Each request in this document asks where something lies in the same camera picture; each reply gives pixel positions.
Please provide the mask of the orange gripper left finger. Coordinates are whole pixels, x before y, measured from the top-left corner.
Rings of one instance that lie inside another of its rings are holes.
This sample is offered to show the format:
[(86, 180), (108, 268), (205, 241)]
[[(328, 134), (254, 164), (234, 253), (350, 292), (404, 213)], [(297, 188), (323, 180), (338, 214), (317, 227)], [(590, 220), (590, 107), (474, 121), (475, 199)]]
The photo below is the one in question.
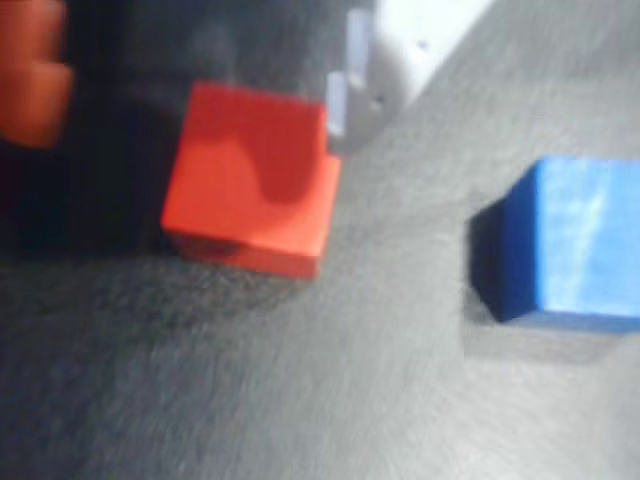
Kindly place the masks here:
[(73, 71), (61, 59), (62, 1), (1, 3), (1, 137), (29, 148), (56, 142), (66, 117)]

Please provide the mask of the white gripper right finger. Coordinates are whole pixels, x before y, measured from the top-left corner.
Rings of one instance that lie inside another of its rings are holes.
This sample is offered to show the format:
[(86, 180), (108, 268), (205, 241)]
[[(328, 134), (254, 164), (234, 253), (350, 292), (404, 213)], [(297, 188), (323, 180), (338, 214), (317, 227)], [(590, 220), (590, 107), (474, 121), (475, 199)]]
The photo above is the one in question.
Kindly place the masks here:
[(346, 15), (343, 65), (327, 76), (330, 150), (353, 154), (407, 110), (491, 0), (377, 1)]

